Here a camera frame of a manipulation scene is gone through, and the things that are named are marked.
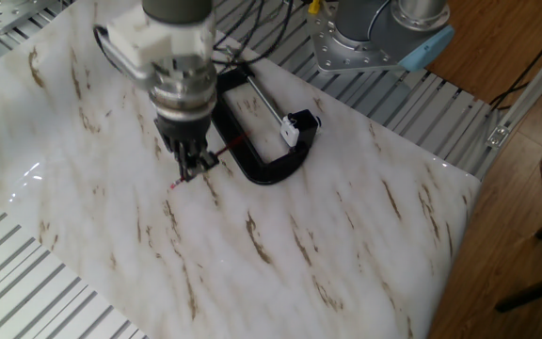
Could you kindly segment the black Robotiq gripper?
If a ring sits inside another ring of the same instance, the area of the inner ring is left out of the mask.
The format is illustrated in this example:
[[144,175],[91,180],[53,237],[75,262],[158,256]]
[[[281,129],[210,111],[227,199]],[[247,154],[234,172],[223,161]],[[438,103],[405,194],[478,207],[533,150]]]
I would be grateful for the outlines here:
[[211,116],[212,113],[206,110],[156,109],[155,126],[161,139],[170,143],[181,178],[186,182],[219,164],[218,156],[207,149]]

